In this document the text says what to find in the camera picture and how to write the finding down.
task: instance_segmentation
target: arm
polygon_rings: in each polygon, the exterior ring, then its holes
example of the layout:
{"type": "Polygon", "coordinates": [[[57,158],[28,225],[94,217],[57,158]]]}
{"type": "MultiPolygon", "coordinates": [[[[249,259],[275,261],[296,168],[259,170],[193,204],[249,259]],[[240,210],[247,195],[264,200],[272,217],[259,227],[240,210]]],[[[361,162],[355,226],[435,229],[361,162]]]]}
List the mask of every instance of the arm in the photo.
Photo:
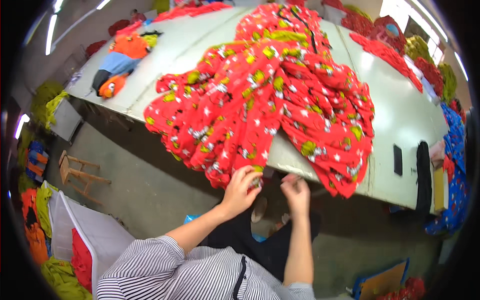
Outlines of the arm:
{"type": "Polygon", "coordinates": [[[289,174],[281,189],[287,197],[292,235],[285,265],[284,286],[295,282],[313,283],[313,255],[310,233],[310,190],[305,180],[289,174]]]}
{"type": "Polygon", "coordinates": [[[197,219],[174,229],[166,235],[177,241],[185,255],[196,247],[215,227],[226,222],[249,208],[260,192],[256,188],[247,193],[252,180],[262,176],[254,172],[252,166],[238,169],[225,190],[223,201],[197,219]]]}

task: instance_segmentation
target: wooden stool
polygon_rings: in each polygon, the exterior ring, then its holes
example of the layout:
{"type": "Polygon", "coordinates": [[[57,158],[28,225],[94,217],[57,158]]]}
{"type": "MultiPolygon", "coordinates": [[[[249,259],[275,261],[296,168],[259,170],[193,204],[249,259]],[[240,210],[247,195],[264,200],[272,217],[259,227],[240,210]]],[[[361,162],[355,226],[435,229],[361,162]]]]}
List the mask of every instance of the wooden stool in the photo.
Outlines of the wooden stool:
{"type": "Polygon", "coordinates": [[[72,156],[68,156],[66,150],[64,150],[62,152],[61,156],[60,156],[59,165],[60,165],[61,181],[63,182],[63,184],[67,184],[67,183],[70,184],[77,192],[79,192],[83,196],[87,197],[88,199],[92,200],[93,202],[95,202],[97,204],[103,205],[103,203],[101,203],[100,201],[97,201],[95,198],[93,198],[92,196],[90,196],[88,194],[88,191],[90,189],[90,183],[92,183],[92,181],[96,180],[96,181],[99,181],[99,182],[102,182],[102,183],[110,184],[110,183],[112,183],[112,181],[108,180],[108,179],[105,179],[103,177],[98,177],[98,176],[91,175],[91,174],[83,172],[83,169],[84,169],[85,166],[93,166],[93,167],[97,167],[97,168],[100,169],[100,165],[92,164],[91,162],[81,160],[81,159],[77,159],[77,158],[72,157],[72,156]],[[76,161],[77,163],[80,163],[81,164],[80,169],[75,170],[75,169],[71,168],[69,166],[69,161],[70,160],[71,161],[76,161]],[[84,185],[83,191],[70,181],[70,179],[69,179],[70,175],[72,177],[77,178],[77,180],[84,185]]]}

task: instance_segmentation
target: fluorescent light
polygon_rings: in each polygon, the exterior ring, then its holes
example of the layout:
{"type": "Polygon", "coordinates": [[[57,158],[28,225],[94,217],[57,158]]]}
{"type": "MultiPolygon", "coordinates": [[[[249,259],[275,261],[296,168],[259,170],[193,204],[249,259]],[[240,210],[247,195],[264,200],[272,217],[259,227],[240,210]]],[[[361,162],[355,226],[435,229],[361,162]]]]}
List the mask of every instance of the fluorescent light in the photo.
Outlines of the fluorescent light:
{"type": "Polygon", "coordinates": [[[53,29],[55,28],[55,22],[56,21],[57,21],[57,15],[54,14],[50,18],[50,25],[48,25],[47,46],[45,47],[45,55],[50,54],[50,49],[52,47],[53,29]]]}
{"type": "Polygon", "coordinates": [[[426,8],[423,7],[423,5],[420,4],[417,0],[411,0],[420,10],[427,16],[427,18],[430,20],[430,22],[433,23],[433,25],[437,28],[437,30],[440,32],[440,34],[444,37],[445,42],[448,42],[448,37],[445,31],[440,27],[440,25],[435,21],[435,19],[432,17],[432,15],[426,10],[426,8]]]}
{"type": "Polygon", "coordinates": [[[53,10],[55,13],[58,13],[60,11],[60,6],[62,4],[63,0],[57,0],[55,2],[55,5],[53,5],[53,10]]]}
{"type": "Polygon", "coordinates": [[[110,0],[103,0],[102,3],[100,3],[96,9],[101,10],[107,3],[109,3],[110,0]]]}
{"type": "Polygon", "coordinates": [[[15,131],[15,139],[18,139],[20,137],[20,132],[22,131],[22,127],[24,126],[24,123],[29,122],[30,118],[23,114],[22,117],[20,118],[20,122],[18,122],[17,126],[17,131],[15,131]]]}
{"type": "Polygon", "coordinates": [[[465,79],[468,81],[467,72],[465,71],[465,68],[463,67],[462,60],[460,59],[460,57],[458,56],[458,54],[456,52],[455,52],[455,57],[456,57],[456,60],[458,61],[458,64],[460,65],[460,68],[462,68],[462,72],[465,75],[465,79]]]}

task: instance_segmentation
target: window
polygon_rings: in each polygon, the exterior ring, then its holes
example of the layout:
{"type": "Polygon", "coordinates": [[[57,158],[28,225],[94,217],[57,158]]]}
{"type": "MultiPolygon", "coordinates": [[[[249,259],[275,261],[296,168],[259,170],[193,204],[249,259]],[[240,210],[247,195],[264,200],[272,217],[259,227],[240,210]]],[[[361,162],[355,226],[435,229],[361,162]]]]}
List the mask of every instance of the window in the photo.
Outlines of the window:
{"type": "Polygon", "coordinates": [[[384,0],[380,9],[380,16],[391,16],[402,32],[405,32],[408,19],[411,17],[430,37],[427,42],[428,52],[435,64],[438,64],[442,59],[444,53],[440,49],[440,38],[437,33],[428,25],[420,14],[413,9],[404,0],[384,0]]]}

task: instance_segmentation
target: concrete floor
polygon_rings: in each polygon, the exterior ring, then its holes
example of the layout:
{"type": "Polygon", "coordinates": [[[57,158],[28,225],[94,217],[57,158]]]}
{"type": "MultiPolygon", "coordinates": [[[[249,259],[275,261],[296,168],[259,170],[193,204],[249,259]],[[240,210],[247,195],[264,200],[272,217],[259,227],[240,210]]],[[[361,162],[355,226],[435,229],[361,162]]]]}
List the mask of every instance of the concrete floor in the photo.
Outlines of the concrete floor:
{"type": "MultiPolygon", "coordinates": [[[[203,173],[177,162],[165,151],[159,137],[142,124],[130,124],[132,130],[128,132],[115,122],[106,125],[103,117],[78,107],[87,122],[79,129],[73,146],[61,139],[55,141],[49,150],[51,159],[45,176],[67,196],[121,218],[138,239],[165,234],[180,226],[185,215],[205,213],[223,196],[223,191],[213,189],[203,173]],[[112,180],[111,185],[96,183],[90,191],[103,206],[61,183],[57,162],[63,150],[100,164],[98,173],[94,169],[87,171],[112,180]]],[[[252,231],[266,235],[288,207],[275,180],[262,195],[268,198],[267,213],[252,231]]],[[[316,297],[344,293],[358,276],[372,275],[408,257],[408,276],[421,276],[427,284],[432,278],[440,240],[418,228],[392,225],[383,203],[360,196],[341,199],[323,195],[312,199],[312,208],[323,222],[313,242],[316,297]]]]}

